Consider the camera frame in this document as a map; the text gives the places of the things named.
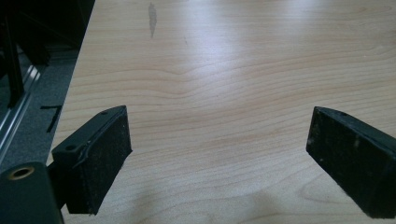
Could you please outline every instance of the dark mark on table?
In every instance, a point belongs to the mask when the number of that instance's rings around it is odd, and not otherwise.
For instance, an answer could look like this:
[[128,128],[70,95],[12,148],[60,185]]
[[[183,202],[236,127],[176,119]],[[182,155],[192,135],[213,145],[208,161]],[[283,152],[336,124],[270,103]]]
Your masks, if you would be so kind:
[[48,110],[48,109],[56,109],[55,114],[52,117],[52,121],[47,129],[47,133],[50,133],[55,126],[56,121],[59,118],[59,115],[61,114],[62,106],[61,105],[42,105],[40,107],[42,110]]
[[151,38],[152,38],[154,37],[155,25],[157,24],[157,10],[155,9],[154,4],[152,3],[149,3],[148,16],[149,16],[149,29],[151,31]]

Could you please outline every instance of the wooden table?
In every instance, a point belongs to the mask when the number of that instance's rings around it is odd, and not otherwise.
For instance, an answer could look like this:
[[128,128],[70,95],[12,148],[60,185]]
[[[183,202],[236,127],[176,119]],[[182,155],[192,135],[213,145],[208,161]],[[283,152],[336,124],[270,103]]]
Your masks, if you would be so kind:
[[315,105],[396,136],[395,71],[392,0],[97,0],[53,145],[127,105],[134,152],[65,221],[394,223],[305,144]]

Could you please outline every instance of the screw hole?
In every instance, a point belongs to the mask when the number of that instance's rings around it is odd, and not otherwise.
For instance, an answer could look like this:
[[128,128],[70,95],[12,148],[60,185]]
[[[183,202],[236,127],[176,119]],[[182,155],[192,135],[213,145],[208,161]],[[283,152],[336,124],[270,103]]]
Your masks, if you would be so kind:
[[66,151],[71,151],[71,150],[73,150],[73,149],[75,149],[75,148],[76,148],[75,145],[70,145],[70,146],[67,146],[67,147],[65,148],[65,150],[66,150]]
[[25,177],[31,175],[34,171],[35,171],[35,167],[33,167],[33,166],[22,167],[16,171],[12,172],[8,176],[8,179],[10,179],[10,180],[24,179]]

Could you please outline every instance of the light wood surface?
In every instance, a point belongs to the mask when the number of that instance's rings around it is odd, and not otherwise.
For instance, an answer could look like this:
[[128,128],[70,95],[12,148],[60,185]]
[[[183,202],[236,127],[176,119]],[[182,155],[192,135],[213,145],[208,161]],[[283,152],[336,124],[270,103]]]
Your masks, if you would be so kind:
[[127,105],[134,152],[65,221],[394,223],[305,144],[315,105],[396,136],[395,72],[393,0],[97,0],[53,145]]

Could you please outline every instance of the wood grain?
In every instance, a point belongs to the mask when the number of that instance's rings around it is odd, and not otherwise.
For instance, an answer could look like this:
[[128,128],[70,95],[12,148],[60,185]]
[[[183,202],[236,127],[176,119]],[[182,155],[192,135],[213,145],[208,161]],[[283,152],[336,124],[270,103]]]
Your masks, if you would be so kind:
[[305,144],[315,105],[396,136],[395,15],[391,0],[96,1],[53,145],[127,105],[134,152],[99,214],[66,223],[393,223]]

